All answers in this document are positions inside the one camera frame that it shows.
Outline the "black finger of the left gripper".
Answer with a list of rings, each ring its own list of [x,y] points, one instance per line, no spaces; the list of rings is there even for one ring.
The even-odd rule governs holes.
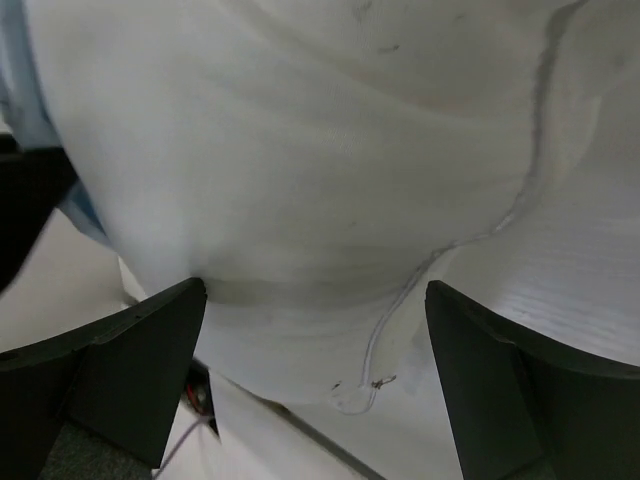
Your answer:
[[[23,150],[1,135],[1,289],[20,273],[54,209],[78,179],[60,147]]]

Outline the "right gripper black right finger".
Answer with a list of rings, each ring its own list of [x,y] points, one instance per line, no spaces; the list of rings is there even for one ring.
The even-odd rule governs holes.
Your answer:
[[[636,479],[639,369],[553,340],[441,281],[426,319],[466,479]]]

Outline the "white pillow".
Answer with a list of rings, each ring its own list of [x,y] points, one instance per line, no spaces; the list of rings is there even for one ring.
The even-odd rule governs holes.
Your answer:
[[[29,1],[48,113],[148,292],[208,291],[202,359],[367,411],[461,246],[514,225],[639,67],[635,1]]]

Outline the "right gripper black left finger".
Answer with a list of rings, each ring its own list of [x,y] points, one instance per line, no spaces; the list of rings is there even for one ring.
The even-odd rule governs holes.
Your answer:
[[[161,465],[203,322],[185,280],[1,355],[4,479],[149,479]]]

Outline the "light blue pillowcase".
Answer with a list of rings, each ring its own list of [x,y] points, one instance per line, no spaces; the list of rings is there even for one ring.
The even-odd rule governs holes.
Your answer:
[[[22,1],[1,3],[1,116],[21,147],[61,145],[42,95]],[[111,246],[81,181],[73,184],[58,208],[79,232]]]

